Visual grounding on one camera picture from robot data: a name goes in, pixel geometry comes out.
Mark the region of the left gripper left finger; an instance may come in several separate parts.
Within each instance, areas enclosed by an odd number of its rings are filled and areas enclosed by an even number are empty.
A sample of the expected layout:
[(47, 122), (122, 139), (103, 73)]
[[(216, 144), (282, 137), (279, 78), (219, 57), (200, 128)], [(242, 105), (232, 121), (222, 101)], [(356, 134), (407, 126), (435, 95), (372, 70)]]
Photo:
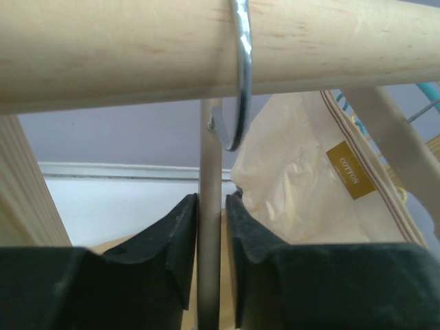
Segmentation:
[(179, 329), (195, 259), (197, 196), (129, 240), (1, 249), (2, 329)]

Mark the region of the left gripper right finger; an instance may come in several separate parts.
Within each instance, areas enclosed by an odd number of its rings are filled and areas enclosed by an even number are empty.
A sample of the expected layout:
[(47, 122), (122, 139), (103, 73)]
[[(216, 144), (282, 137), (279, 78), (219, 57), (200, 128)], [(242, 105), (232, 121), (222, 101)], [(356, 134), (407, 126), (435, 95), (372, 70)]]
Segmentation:
[(225, 201), (238, 329), (438, 329), (439, 262), (415, 243), (290, 245)]

